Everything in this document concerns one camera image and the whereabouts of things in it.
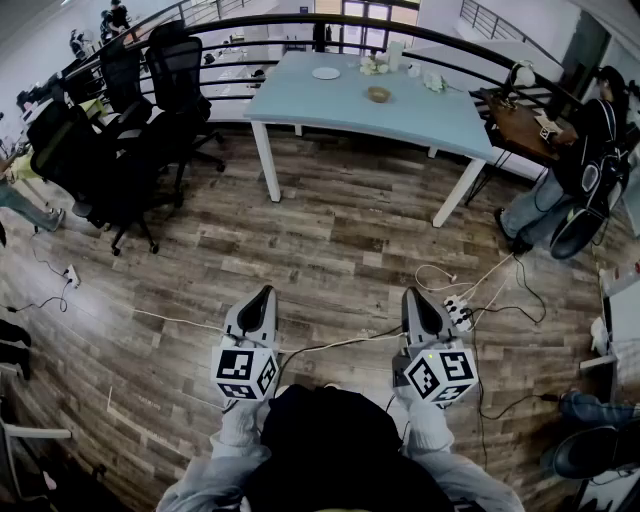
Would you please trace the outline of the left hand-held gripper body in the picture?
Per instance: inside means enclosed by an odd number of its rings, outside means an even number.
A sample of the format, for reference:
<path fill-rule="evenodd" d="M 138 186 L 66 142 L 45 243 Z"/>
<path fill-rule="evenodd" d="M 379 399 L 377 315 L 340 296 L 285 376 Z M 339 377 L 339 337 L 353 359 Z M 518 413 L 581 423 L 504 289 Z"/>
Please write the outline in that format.
<path fill-rule="evenodd" d="M 278 324 L 244 332 L 226 324 L 220 343 L 212 347 L 211 381 L 226 399 L 263 401 L 279 374 Z"/>

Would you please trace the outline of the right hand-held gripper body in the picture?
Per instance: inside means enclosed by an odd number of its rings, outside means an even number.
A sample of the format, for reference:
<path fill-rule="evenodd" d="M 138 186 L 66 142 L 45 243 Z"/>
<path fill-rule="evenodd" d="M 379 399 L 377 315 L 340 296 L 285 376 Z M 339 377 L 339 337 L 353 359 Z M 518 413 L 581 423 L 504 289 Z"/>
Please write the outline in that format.
<path fill-rule="evenodd" d="M 451 405 L 479 383 L 473 352 L 459 338 L 401 349 L 392 359 L 392 380 L 436 405 Z"/>

